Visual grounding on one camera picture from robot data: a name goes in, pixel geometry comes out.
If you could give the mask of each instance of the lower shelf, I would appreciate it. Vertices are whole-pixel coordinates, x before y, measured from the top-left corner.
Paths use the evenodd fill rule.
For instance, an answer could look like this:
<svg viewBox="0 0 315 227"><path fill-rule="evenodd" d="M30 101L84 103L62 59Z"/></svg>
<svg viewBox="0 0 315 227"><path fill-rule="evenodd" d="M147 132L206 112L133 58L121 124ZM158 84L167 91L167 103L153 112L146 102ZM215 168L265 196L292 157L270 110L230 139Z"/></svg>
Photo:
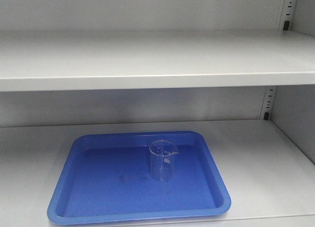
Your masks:
<svg viewBox="0 0 315 227"><path fill-rule="evenodd" d="M272 122L261 120L1 128L0 224L54 226L47 207L78 137L170 130L203 135L232 199L223 215L172 226L313 226L315 166Z"/></svg>

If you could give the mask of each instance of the cabinet side wall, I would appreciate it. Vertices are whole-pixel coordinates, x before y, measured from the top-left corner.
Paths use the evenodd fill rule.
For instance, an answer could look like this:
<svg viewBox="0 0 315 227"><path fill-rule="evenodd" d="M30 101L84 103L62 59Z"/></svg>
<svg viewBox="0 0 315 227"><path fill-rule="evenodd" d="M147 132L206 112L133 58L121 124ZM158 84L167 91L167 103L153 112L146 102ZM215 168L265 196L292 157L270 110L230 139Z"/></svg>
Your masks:
<svg viewBox="0 0 315 227"><path fill-rule="evenodd" d="M258 119L265 87L0 93L0 126Z"/></svg>
<svg viewBox="0 0 315 227"><path fill-rule="evenodd" d="M315 85L278 87L272 120L315 163Z"/></svg>
<svg viewBox="0 0 315 227"><path fill-rule="evenodd" d="M297 0L292 30L315 36L315 0Z"/></svg>

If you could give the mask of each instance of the upper shelf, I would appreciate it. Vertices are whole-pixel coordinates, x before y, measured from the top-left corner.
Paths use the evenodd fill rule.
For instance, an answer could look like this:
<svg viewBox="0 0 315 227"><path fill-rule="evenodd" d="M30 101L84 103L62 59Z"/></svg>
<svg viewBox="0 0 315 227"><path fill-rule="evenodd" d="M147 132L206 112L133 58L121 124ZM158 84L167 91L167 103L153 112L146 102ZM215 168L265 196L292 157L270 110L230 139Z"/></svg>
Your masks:
<svg viewBox="0 0 315 227"><path fill-rule="evenodd" d="M1 32L0 91L315 84L291 31Z"/></svg>

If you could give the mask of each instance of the cabinet back wall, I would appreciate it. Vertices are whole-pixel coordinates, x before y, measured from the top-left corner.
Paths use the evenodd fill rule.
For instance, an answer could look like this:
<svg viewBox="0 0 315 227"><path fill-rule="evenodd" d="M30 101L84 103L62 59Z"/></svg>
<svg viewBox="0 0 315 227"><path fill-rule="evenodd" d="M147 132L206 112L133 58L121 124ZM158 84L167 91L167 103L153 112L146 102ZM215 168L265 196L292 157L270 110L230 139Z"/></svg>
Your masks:
<svg viewBox="0 0 315 227"><path fill-rule="evenodd" d="M0 126L259 119L265 87L0 93Z"/></svg>
<svg viewBox="0 0 315 227"><path fill-rule="evenodd" d="M276 30L284 0L0 0L0 30Z"/></svg>

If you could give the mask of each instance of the beaker rim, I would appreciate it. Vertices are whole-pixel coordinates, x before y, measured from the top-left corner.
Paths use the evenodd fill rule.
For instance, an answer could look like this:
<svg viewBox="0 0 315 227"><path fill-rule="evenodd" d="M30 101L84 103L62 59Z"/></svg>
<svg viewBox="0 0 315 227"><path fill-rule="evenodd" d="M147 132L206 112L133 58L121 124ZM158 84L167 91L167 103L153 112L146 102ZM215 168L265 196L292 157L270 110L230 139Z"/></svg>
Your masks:
<svg viewBox="0 0 315 227"><path fill-rule="evenodd" d="M151 148L152 148L152 145L154 145L154 144L157 143L157 142L167 142L167 143L170 143L170 144L174 147L174 152L172 152L172 153L170 153L170 154L167 154L167 155L160 155L160 154L155 153L154 151L151 150ZM178 154L178 153L179 153L178 148L177 148L177 146L175 145L175 143L170 142L170 141L167 141L167 140L164 140L164 139L161 139L161 140L157 140L157 141L152 142L152 143L150 144L150 146L149 146L149 150L150 150L150 152L151 152L152 154L154 154L154 155L156 155L156 156L159 156L159 157L170 157L170 156L172 156L172 155L174 155L174 154Z"/></svg>

